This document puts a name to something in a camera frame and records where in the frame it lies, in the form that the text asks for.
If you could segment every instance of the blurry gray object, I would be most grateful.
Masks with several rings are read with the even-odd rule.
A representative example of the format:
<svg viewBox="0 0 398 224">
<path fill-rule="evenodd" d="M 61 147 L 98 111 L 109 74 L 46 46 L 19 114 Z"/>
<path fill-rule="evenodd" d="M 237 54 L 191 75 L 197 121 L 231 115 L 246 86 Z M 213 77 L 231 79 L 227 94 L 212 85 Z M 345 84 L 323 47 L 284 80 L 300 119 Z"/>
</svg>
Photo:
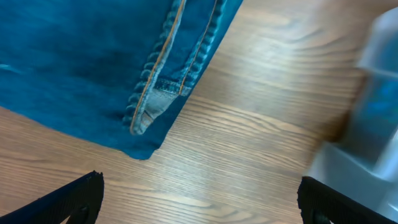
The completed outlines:
<svg viewBox="0 0 398 224">
<path fill-rule="evenodd" d="M 345 135 L 305 176 L 398 222 L 398 8 L 374 21 L 358 67 L 370 77 Z"/>
</svg>

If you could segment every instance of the denim fabric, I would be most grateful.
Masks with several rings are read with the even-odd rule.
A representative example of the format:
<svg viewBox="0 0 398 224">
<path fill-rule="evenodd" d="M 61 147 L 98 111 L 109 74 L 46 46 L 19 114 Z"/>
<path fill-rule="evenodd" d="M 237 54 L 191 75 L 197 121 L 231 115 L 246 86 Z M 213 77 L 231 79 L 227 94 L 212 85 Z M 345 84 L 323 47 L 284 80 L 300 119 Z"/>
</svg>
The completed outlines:
<svg viewBox="0 0 398 224">
<path fill-rule="evenodd" d="M 241 0 L 0 0 L 0 106 L 148 159 Z"/>
</svg>

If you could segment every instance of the orange stitching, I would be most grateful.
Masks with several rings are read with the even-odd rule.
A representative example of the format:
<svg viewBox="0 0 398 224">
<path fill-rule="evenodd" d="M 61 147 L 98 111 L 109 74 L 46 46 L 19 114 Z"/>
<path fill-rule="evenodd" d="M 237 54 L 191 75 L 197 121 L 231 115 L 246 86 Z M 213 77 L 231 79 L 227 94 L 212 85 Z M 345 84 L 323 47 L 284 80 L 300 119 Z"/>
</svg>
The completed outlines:
<svg viewBox="0 0 398 224">
<path fill-rule="evenodd" d="M 134 111 L 134 115 L 132 116 L 132 121 L 131 121 L 131 124 L 130 124 L 130 133 L 131 133 L 131 134 L 134 134 L 133 127 L 134 127 L 134 122 L 135 122 L 135 120 L 136 120 L 138 108 L 140 107 L 140 105 L 141 105 L 141 103 L 142 103 L 142 99 L 143 99 L 143 97 L 144 97 L 144 95 L 145 95 L 145 93 L 146 93 L 146 91 L 147 91 L 147 89 L 148 89 L 149 83 L 152 81 L 152 77 L 154 76 L 155 69 L 157 68 L 157 65 L 159 64 L 160 60 L 162 59 L 163 54 L 164 54 L 164 52 L 165 52 L 165 50 L 166 50 L 166 47 L 167 47 L 167 45 L 169 44 L 169 42 L 170 42 L 170 40 L 171 40 L 171 37 L 172 37 L 172 35 L 173 35 L 173 31 L 174 31 L 174 29 L 175 29 L 175 25 L 177 24 L 177 21 L 178 21 L 178 19 L 179 19 L 179 17 L 180 17 L 180 14 L 181 14 L 181 11 L 182 11 L 184 2 L 185 2 L 185 0 L 182 0 L 182 1 L 181 1 L 180 7 L 178 8 L 177 15 L 175 16 L 175 20 L 174 20 L 173 26 L 172 26 L 172 28 L 171 28 L 171 30 L 170 30 L 169 36 L 167 37 L 167 39 L 166 39 L 166 41 L 165 41 L 165 43 L 164 43 L 164 45 L 163 45 L 163 47 L 162 47 L 162 50 L 160 51 L 160 54 L 159 54 L 159 56 L 157 57 L 156 63 L 155 63 L 155 65 L 154 65 L 152 71 L 150 71 L 150 75 L 149 75 L 147 84 L 145 85 L 144 90 L 142 91 L 142 95 L 141 95 L 141 97 L 139 98 L 138 104 L 137 104 L 137 106 L 136 106 L 136 110 Z"/>
<path fill-rule="evenodd" d="M 217 1 L 218 1 L 218 0 L 216 0 L 216 1 L 214 2 L 214 6 L 213 6 L 213 10 L 212 10 L 211 15 L 210 15 L 209 23 L 207 23 L 205 32 L 203 33 L 203 37 L 202 37 L 201 40 L 200 40 L 200 44 L 199 44 L 198 50 L 197 50 L 197 52 L 195 53 L 195 56 L 193 57 L 193 60 L 192 60 L 191 64 L 189 65 L 189 68 L 188 68 L 187 72 L 185 73 L 184 78 L 182 79 L 181 86 L 180 86 L 180 91 L 178 92 L 179 95 L 181 95 L 181 93 L 182 93 L 182 88 L 183 88 L 183 86 L 184 86 L 185 79 L 187 78 L 187 75 L 188 75 L 188 73 L 190 72 L 193 63 L 195 62 L 195 60 L 196 60 L 196 58 L 197 58 L 197 56 L 198 56 L 201 43 L 203 43 L 203 40 L 205 39 L 207 30 L 209 29 L 209 26 L 210 26 L 210 22 L 211 22 L 211 20 L 212 20 L 212 18 L 213 18 L 214 11 L 216 10 Z"/>
</svg>

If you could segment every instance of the jeans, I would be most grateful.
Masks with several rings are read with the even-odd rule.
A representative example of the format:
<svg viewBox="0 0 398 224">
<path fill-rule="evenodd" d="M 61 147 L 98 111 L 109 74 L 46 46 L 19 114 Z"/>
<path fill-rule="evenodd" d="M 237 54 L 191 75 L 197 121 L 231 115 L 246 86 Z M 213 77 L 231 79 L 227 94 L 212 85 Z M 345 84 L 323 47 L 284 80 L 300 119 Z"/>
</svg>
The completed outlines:
<svg viewBox="0 0 398 224">
<path fill-rule="evenodd" d="M 242 0 L 0 0 L 0 106 L 148 159 Z"/>
</svg>

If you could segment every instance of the wood grain surface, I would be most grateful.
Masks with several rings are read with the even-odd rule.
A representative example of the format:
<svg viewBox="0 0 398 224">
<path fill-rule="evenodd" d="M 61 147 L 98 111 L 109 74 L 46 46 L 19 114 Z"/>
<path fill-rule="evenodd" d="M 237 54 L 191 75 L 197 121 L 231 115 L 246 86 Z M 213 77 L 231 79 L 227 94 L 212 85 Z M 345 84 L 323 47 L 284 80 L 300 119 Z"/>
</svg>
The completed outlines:
<svg viewBox="0 0 398 224">
<path fill-rule="evenodd" d="M 339 135 L 364 80 L 353 68 L 393 0 L 245 0 L 148 161 L 0 109 L 0 215 L 97 170 L 99 224 L 302 223 L 297 188 Z"/>
</svg>

